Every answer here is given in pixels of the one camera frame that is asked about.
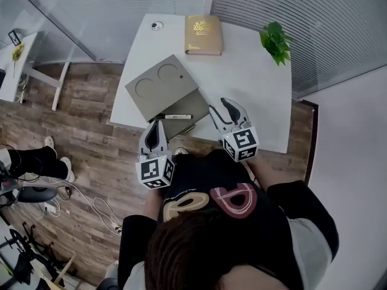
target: gold book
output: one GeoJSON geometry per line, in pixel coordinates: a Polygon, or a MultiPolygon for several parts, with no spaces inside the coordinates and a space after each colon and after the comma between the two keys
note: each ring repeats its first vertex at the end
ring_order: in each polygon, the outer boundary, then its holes
{"type": "Polygon", "coordinates": [[[186,16],[185,52],[188,55],[220,55],[222,29],[217,16],[186,16]]]}

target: potted plant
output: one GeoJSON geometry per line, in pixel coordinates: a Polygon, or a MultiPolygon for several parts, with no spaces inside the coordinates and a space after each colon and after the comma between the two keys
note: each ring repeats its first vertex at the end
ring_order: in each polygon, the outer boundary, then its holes
{"type": "Polygon", "coordinates": [[[261,43],[272,55],[277,65],[281,62],[285,65],[285,60],[290,60],[290,47],[286,40],[292,41],[290,36],[285,35],[282,26],[278,22],[271,22],[264,26],[264,31],[259,32],[261,43]]]}

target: picture frame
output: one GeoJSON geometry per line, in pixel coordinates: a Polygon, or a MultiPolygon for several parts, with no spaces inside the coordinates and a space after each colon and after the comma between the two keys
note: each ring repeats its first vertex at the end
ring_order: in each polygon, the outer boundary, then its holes
{"type": "Polygon", "coordinates": [[[8,36],[10,37],[10,39],[11,39],[11,41],[12,41],[14,46],[18,46],[18,45],[20,45],[22,43],[20,41],[20,39],[18,38],[18,35],[16,34],[16,32],[14,30],[9,32],[8,36]]]}

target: table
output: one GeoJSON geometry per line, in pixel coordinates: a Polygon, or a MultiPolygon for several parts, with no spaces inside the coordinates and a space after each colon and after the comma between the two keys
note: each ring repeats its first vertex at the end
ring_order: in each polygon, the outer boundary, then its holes
{"type": "Polygon", "coordinates": [[[52,77],[33,69],[31,64],[28,63],[27,60],[28,55],[36,40],[36,37],[37,33],[33,33],[29,36],[24,37],[21,40],[22,43],[24,43],[24,50],[20,55],[19,60],[15,64],[15,73],[13,70],[14,62],[12,61],[12,52],[15,46],[11,44],[0,50],[0,69],[3,69],[6,72],[4,81],[0,88],[0,100],[14,102],[16,92],[18,91],[18,85],[20,82],[21,75],[25,73],[28,76],[31,76],[56,88],[54,102],[52,106],[52,110],[55,111],[58,104],[60,92],[62,91],[67,69],[70,63],[66,62],[64,64],[62,74],[60,75],[59,80],[53,79],[52,77]]]}
{"type": "MultiPolygon", "coordinates": [[[[291,65],[277,66],[262,47],[257,31],[222,22],[224,51],[221,56],[195,56],[184,53],[184,16],[147,14],[123,69],[110,122],[146,128],[145,121],[125,85],[141,73],[174,54],[200,87],[208,104],[227,117],[220,102],[229,98],[243,106],[256,127],[259,148],[286,153],[291,111],[291,65]],[[162,21],[161,30],[151,30],[162,21]]],[[[218,140],[210,116],[204,117],[187,135],[218,140]]]]}

